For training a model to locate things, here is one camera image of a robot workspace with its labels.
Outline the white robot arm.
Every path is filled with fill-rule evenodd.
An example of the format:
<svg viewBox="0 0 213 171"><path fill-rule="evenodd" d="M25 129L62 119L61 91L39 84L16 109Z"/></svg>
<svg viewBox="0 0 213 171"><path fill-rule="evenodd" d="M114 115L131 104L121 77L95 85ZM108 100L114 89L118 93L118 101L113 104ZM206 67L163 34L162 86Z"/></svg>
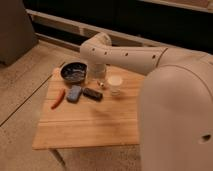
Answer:
<svg viewBox="0 0 213 171"><path fill-rule="evenodd" d="M80 46L96 72L111 64L145 76L139 93L142 171L213 171L213 54L115 47L98 33Z"/></svg>

